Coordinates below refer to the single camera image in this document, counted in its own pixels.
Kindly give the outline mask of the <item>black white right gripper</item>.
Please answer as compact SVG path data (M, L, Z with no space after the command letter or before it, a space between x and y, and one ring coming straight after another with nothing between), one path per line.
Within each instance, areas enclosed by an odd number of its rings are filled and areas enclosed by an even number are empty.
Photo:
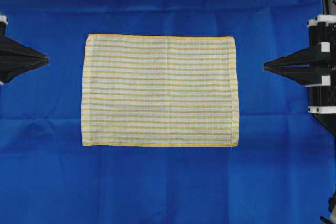
M266 62L264 70L309 88L309 113L335 114L335 15L320 14L307 28L310 47Z

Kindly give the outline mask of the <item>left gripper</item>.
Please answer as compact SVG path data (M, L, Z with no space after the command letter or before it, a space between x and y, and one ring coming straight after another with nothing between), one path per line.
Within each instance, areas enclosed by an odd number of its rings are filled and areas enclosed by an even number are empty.
M9 83L12 81L13 78L16 76L39 68L41 66L47 65L50 63L49 58L27 46L24 46L6 36L5 30L6 26L8 25L8 18L5 15L0 14L0 35L1 35L1 56L9 57L9 56L16 56L16 57L26 57L26 58L36 58L42 59L33 62L1 62L1 82L2 83Z

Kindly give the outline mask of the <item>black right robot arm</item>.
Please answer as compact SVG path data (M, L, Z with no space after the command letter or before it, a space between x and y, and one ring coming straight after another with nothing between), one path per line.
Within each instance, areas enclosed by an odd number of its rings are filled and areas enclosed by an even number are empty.
M309 47L264 63L264 69L309 90L308 112L335 114L335 0L322 0L323 14L307 21Z

